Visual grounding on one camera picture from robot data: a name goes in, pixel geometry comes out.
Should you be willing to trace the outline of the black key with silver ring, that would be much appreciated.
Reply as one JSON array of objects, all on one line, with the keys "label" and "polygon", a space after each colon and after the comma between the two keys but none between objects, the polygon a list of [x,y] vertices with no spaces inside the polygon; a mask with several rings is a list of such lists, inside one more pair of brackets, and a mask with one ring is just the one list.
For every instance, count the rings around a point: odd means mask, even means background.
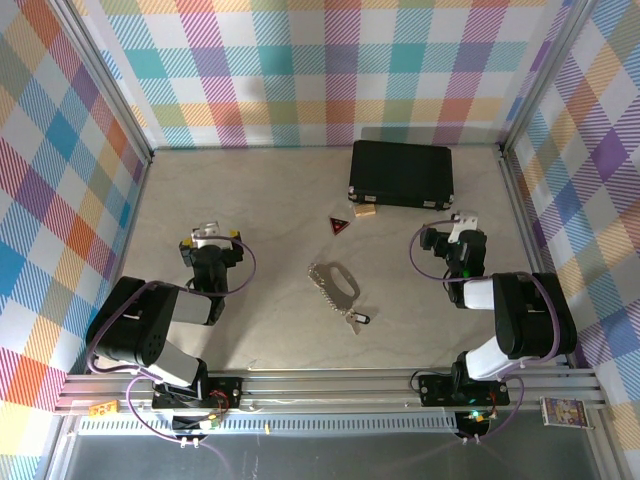
[{"label": "black key with silver ring", "polygon": [[368,315],[356,312],[353,309],[348,310],[345,313],[344,318],[355,335],[359,335],[361,332],[361,328],[365,325],[368,325],[371,321],[371,318]]}]

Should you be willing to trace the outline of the silver keyring plate with rings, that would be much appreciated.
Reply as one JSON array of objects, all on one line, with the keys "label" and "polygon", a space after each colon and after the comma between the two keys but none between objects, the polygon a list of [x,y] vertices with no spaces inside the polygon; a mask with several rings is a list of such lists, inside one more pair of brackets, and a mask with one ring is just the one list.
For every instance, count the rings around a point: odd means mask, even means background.
[{"label": "silver keyring plate with rings", "polygon": [[[347,293],[340,288],[333,278],[333,271],[337,271],[351,288]],[[355,313],[355,301],[360,296],[360,289],[352,274],[339,262],[311,263],[308,267],[308,277],[320,290],[331,308],[343,316]]]}]

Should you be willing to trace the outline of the black hard case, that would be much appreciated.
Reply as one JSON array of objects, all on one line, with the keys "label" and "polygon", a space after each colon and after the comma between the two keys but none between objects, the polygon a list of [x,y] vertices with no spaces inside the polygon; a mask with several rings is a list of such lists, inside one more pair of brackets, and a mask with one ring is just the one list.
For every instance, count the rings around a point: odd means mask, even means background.
[{"label": "black hard case", "polygon": [[447,210],[454,200],[452,152],[444,146],[357,140],[347,196],[360,204]]}]

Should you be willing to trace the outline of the small black controller board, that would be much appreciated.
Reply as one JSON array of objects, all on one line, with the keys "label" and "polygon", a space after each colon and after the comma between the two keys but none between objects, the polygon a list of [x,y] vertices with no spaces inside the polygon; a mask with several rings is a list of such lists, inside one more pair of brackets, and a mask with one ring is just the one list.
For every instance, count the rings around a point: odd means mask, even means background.
[{"label": "small black controller board", "polygon": [[198,416],[174,416],[171,420],[171,428],[179,431],[210,431],[219,427],[221,415],[209,412]]},{"label": "small black controller board", "polygon": [[496,418],[497,410],[471,410],[468,412],[456,412],[456,424],[461,438],[484,436],[491,429],[491,422]]}]

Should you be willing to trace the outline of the colourful picture card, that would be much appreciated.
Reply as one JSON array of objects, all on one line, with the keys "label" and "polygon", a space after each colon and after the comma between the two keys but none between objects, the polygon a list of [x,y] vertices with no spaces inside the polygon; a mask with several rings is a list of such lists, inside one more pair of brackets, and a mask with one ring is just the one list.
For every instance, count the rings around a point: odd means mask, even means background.
[{"label": "colourful picture card", "polygon": [[582,400],[541,397],[540,406],[545,426],[592,428],[585,403]]}]

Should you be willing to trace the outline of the aluminium side rail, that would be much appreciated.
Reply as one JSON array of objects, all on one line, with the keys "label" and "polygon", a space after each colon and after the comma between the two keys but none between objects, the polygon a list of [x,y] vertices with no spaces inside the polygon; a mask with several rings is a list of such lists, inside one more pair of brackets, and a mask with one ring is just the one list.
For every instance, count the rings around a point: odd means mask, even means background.
[{"label": "aluminium side rail", "polygon": [[516,227],[526,254],[529,269],[531,271],[555,273],[556,269],[551,265],[550,254],[545,253],[539,245],[533,228],[533,220],[529,215],[525,198],[520,191],[512,160],[509,157],[509,153],[501,145],[498,146],[497,164],[505,184],[507,197],[515,217]]}]

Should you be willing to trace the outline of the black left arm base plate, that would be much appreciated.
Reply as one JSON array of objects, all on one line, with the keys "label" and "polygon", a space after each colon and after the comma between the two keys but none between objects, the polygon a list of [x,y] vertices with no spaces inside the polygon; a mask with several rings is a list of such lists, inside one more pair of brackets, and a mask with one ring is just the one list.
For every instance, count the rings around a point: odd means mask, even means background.
[{"label": "black left arm base plate", "polygon": [[237,408],[242,395],[242,379],[209,376],[188,387],[154,384],[153,390],[153,409]]}]

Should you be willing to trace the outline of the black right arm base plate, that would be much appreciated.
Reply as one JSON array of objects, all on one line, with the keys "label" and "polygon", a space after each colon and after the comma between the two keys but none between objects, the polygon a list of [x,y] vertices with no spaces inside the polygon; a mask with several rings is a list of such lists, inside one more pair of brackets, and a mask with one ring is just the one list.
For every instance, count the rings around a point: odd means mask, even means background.
[{"label": "black right arm base plate", "polygon": [[455,383],[450,376],[420,375],[418,385],[423,407],[493,407],[510,403],[506,384],[497,381]]}]

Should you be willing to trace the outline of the aluminium frame rail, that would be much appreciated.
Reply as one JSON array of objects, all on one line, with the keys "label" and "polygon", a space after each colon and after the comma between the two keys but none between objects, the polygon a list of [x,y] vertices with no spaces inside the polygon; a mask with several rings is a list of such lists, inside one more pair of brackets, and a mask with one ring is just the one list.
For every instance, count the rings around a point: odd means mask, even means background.
[{"label": "aluminium frame rail", "polygon": [[[211,382],[234,381],[226,387],[222,406],[233,413],[342,414],[400,413],[424,409],[423,397],[431,388],[422,385],[414,369],[226,370],[212,372]],[[533,367],[505,380],[497,394],[482,403],[505,411],[521,406],[535,410],[543,397],[581,400],[592,409],[607,399],[595,373],[566,365]],[[84,415],[90,407],[115,400],[121,409],[129,403],[143,412],[178,413],[182,406],[160,394],[148,379],[134,382],[128,373],[69,376],[54,411],[58,415]]]}]

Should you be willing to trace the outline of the aluminium corner post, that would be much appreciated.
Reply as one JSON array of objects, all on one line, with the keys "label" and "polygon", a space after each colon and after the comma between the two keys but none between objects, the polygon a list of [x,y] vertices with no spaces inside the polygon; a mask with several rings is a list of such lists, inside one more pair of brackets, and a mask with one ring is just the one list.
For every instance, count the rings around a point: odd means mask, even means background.
[{"label": "aluminium corner post", "polygon": [[69,35],[71,43],[85,64],[85,68],[100,92],[105,96],[106,102],[114,112],[114,116],[121,122],[122,128],[134,149],[144,158],[147,164],[151,164],[154,158],[154,150],[126,102],[125,96],[111,74],[88,28],[77,12],[73,1],[47,0],[47,2],[61,22],[63,29]]},{"label": "aluminium corner post", "polygon": [[541,62],[539,73],[535,77],[529,93],[525,96],[508,135],[500,143],[500,150],[503,154],[512,151],[519,138],[525,133],[546,90],[556,78],[597,3],[598,0],[575,0],[571,5],[566,19],[559,27],[556,39],[551,43],[548,53]]}]

